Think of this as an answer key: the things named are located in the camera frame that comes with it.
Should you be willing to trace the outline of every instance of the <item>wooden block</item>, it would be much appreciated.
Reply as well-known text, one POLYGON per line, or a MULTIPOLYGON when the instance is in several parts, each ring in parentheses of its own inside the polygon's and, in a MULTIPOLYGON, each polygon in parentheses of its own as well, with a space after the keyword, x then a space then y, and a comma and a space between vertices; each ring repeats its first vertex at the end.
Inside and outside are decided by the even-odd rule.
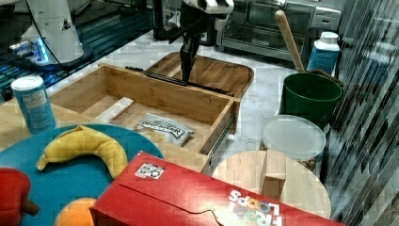
POLYGON ((96 117, 96 120, 105 121, 119 125, 126 120, 133 112, 135 102, 123 97, 96 117))
POLYGON ((268 150, 261 173, 262 195, 279 201, 285 178, 285 153, 268 150))

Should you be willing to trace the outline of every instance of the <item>toaster oven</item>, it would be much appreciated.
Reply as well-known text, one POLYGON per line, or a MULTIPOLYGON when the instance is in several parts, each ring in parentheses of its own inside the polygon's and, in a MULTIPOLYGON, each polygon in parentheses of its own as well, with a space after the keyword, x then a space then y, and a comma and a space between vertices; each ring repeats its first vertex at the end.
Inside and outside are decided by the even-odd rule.
POLYGON ((291 61, 275 19, 277 10, 282 9, 306 67, 317 35, 322 31, 337 30, 341 17, 338 9, 326 8, 312 1, 317 0, 235 0, 228 24, 217 33, 219 51, 228 47, 291 61))

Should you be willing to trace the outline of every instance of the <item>white tile floor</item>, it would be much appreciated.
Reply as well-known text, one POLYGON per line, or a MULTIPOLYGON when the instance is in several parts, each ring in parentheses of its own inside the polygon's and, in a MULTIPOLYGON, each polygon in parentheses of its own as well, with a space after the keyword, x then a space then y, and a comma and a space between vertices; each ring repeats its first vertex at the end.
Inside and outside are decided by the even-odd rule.
MULTIPOLYGON (((154 39, 152 32, 149 32, 48 88, 48 92, 58 90, 83 74, 95 70, 100 62, 119 67, 132 66, 147 69, 162 57, 178 52, 182 43, 183 40, 178 39, 169 45, 167 41, 154 39)), ((275 115, 279 108, 282 81, 295 71, 247 55, 234 56, 220 53, 215 47, 201 46, 199 55, 249 66, 255 74, 241 103, 237 133, 228 137, 226 149, 221 151, 219 161, 234 153, 258 150, 262 125, 268 117, 275 115)))

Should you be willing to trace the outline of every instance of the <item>wooden drawer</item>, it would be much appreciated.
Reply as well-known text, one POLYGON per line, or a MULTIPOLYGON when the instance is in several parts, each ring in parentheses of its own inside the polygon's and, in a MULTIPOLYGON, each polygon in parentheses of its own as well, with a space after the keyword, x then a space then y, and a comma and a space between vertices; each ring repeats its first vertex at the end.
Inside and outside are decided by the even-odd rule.
POLYGON ((120 126, 133 129, 146 113, 184 123, 197 132, 190 136, 183 147, 164 141, 157 145, 163 153, 173 150, 173 155, 181 153, 188 154, 187 157, 200 158, 206 162, 203 164, 205 166, 212 164, 224 137, 228 133, 234 133, 241 101, 241 98, 180 86, 105 64, 53 93, 50 100, 53 105, 94 119, 122 97, 134 100, 136 105, 133 114, 120 126))

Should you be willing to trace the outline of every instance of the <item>red toy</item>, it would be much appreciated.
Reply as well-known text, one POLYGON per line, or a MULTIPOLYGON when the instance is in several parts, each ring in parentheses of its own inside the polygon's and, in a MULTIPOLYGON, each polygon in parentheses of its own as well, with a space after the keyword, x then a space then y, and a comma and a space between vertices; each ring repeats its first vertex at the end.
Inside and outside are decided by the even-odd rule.
POLYGON ((39 207, 27 195, 29 178, 17 169, 0 168, 0 226, 20 225, 24 213, 35 216, 39 207))

